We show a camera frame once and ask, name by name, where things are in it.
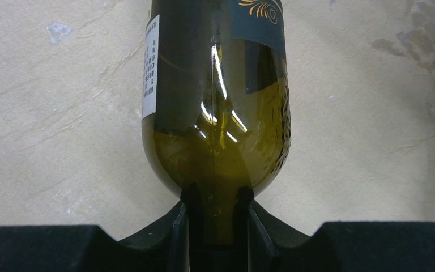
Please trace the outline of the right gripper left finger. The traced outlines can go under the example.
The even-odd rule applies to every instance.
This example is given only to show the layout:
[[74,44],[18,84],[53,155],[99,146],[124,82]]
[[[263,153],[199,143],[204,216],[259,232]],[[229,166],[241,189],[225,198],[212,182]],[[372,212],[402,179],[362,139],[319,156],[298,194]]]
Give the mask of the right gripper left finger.
[[0,226],[0,271],[183,271],[185,223],[177,203],[119,241],[98,225]]

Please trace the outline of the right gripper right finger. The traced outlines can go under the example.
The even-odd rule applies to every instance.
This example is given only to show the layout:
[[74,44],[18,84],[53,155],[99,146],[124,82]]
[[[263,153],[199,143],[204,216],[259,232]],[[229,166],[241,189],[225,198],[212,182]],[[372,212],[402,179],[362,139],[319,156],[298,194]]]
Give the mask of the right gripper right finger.
[[435,222],[326,222],[308,236],[248,210],[252,271],[435,271]]

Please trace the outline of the dark green bottle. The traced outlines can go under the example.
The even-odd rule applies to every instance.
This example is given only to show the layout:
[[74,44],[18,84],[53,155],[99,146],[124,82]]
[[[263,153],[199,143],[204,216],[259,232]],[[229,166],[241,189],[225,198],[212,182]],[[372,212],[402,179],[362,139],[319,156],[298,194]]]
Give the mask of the dark green bottle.
[[291,114],[280,1],[152,1],[142,139],[186,206],[192,242],[229,247],[280,172]]

